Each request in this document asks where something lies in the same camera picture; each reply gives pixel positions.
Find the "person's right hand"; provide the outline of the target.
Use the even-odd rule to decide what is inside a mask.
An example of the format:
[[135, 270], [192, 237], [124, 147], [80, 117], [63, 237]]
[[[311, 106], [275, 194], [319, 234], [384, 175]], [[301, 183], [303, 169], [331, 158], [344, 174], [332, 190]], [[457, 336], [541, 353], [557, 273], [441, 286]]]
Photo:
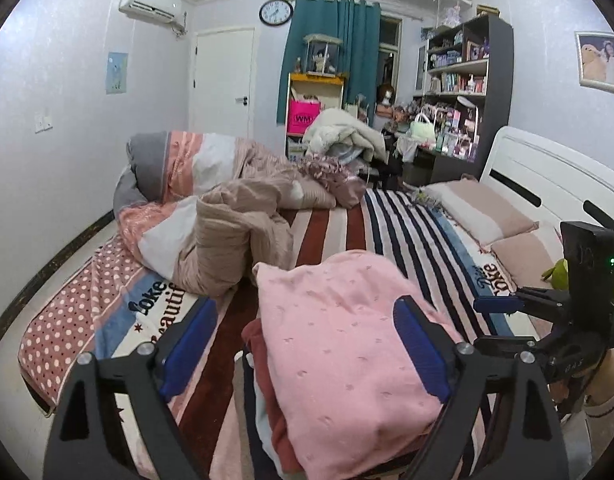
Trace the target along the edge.
[[610, 350], [586, 389], [586, 402], [601, 405], [614, 396], [614, 352]]

